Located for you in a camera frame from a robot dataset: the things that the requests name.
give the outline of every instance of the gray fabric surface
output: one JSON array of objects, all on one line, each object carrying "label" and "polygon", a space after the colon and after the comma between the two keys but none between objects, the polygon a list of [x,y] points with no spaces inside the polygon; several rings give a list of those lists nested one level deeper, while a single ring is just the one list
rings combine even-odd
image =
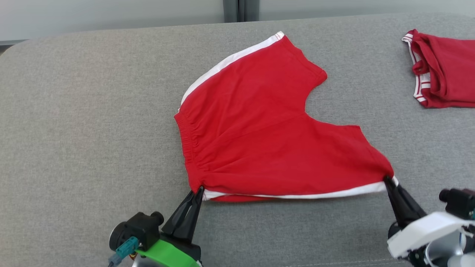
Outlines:
[{"label": "gray fabric surface", "polygon": [[[475,38],[475,21],[395,14],[109,30],[30,40],[0,57],[0,266],[106,266],[114,226],[171,215],[189,190],[173,119],[188,86],[226,56],[283,31],[328,80],[317,120],[359,124],[428,211],[445,187],[475,188],[475,109],[412,97],[410,29]],[[203,204],[206,267],[402,267],[385,193]]]}]

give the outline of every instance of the red fabric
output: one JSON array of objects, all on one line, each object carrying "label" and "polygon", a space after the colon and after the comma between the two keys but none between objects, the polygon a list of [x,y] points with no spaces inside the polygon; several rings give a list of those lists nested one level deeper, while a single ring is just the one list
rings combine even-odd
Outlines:
[{"label": "red fabric", "polygon": [[359,126],[305,112],[308,94],[326,78],[284,36],[202,83],[175,115],[192,190],[256,201],[263,198],[246,195],[329,193],[392,176]]},{"label": "red fabric", "polygon": [[430,88],[422,88],[427,108],[475,107],[475,40],[457,40],[409,31],[411,49],[421,57],[412,70],[430,73]]}]

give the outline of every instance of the red and white striped trim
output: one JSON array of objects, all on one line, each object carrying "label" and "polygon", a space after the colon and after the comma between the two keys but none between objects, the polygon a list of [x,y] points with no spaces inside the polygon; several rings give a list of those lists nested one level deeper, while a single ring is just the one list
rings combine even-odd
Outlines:
[{"label": "red and white striped trim", "polygon": [[219,62],[216,66],[211,68],[207,73],[203,74],[200,78],[198,78],[198,80],[196,80],[192,85],[190,85],[188,90],[186,90],[185,95],[181,99],[181,104],[183,104],[183,102],[185,102],[185,99],[196,88],[198,88],[198,86],[200,86],[202,83],[204,83],[206,80],[208,80],[211,76],[215,75],[216,73],[218,73],[222,69],[226,68],[229,64],[231,64],[234,61],[236,61],[236,60],[238,60],[238,59],[240,59],[244,56],[247,56],[247,55],[249,55],[253,52],[256,52],[260,49],[266,48],[266,47],[272,45],[273,43],[277,42],[278,40],[282,39],[283,37],[284,37],[284,33],[279,31],[276,34],[274,34],[273,36],[269,37],[267,40],[262,41],[262,42],[260,42],[256,45],[251,46],[251,47],[248,47],[248,48],[246,48],[242,51],[239,51],[239,52],[237,52],[235,54],[232,54],[231,56],[225,58],[224,60]]},{"label": "red and white striped trim", "polygon": [[[397,185],[398,179],[396,176],[393,176],[393,181]],[[367,193],[376,193],[386,190],[386,185],[383,181],[370,183],[363,186],[337,191],[324,194],[311,194],[311,195],[283,195],[283,196],[274,196],[274,195],[246,195],[246,194],[228,194],[216,191],[210,191],[205,189],[203,194],[203,200],[210,200],[217,197],[228,196],[228,195],[241,195],[241,196],[253,196],[253,197],[262,197],[262,198],[277,198],[277,199],[329,199],[329,198],[341,198],[356,196]]]},{"label": "red and white striped trim", "polygon": [[[412,58],[412,64],[420,61],[420,56],[417,53],[414,53],[411,49],[412,38],[414,36],[410,33],[406,34],[401,40],[406,42],[409,46],[409,53]],[[416,89],[414,90],[414,97],[419,101],[427,101],[427,99],[422,95],[422,89],[430,88],[430,73],[424,73],[421,75],[416,75]]]}]

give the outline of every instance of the garment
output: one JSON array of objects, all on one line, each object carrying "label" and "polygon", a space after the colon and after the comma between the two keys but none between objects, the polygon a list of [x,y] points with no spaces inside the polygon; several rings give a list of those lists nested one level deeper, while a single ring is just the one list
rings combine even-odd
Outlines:
[{"label": "garment", "polygon": [[384,191],[392,167],[360,128],[305,112],[326,78],[282,32],[201,76],[175,115],[191,189],[218,201]]},{"label": "garment", "polygon": [[475,40],[457,40],[409,31],[416,75],[414,97],[426,108],[475,107]]}]

